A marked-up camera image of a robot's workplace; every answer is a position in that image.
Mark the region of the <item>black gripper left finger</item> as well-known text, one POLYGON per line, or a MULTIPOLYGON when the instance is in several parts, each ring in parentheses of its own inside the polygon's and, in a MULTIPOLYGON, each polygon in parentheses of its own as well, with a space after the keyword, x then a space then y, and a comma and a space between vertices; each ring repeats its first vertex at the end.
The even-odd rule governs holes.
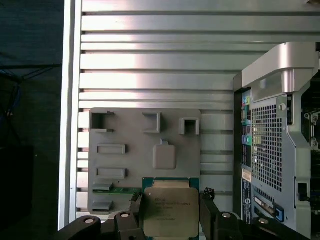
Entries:
POLYGON ((120 211, 102 222, 93 215, 82 216, 56 233, 58 240, 144 240, 139 226, 143 194, 135 193, 129 210, 120 211))

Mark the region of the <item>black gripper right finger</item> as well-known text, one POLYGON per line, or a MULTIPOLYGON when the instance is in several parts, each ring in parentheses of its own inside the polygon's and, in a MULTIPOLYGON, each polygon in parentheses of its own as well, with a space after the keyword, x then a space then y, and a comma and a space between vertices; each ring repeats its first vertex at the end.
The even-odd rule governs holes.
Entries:
POLYGON ((215 191, 199 195, 199 221, 207 240, 306 240, 307 237, 269 217, 245 223, 232 212, 219 211, 215 191))

